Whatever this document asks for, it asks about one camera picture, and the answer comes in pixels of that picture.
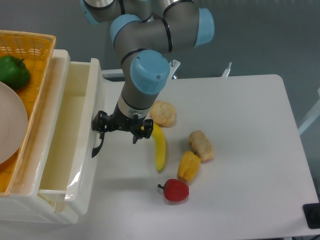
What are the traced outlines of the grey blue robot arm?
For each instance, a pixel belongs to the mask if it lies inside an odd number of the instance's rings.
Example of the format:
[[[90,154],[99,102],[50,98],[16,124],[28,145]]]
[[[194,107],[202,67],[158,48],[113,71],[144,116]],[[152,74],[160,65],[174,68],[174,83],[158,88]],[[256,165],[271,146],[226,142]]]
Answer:
[[[111,115],[99,111],[92,129],[105,133],[130,132],[133,140],[148,139],[154,123],[146,116],[170,74],[164,54],[195,48],[213,39],[212,13],[192,0],[160,1],[162,16],[153,17],[149,0],[83,0],[89,22],[109,21],[110,38],[125,77]]]

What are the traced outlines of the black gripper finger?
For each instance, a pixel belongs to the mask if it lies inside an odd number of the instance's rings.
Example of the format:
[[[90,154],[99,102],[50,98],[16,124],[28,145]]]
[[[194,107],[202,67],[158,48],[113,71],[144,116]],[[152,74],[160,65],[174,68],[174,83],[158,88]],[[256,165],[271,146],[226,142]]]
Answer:
[[[99,110],[92,121],[92,130],[99,133],[99,138],[104,139],[105,133],[112,129],[112,118],[106,112]]]
[[[154,121],[152,119],[143,120],[133,128],[131,133],[133,134],[132,143],[136,144],[138,140],[143,138],[149,139],[154,129]]]

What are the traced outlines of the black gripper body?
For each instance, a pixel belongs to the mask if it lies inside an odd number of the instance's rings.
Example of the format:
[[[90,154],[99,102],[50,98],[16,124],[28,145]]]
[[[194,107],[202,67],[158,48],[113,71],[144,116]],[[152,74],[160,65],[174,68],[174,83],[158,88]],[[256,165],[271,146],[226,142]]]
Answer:
[[[146,117],[128,117],[124,115],[119,106],[116,105],[111,117],[111,130],[124,131],[124,132],[138,132],[143,125],[143,121]]]

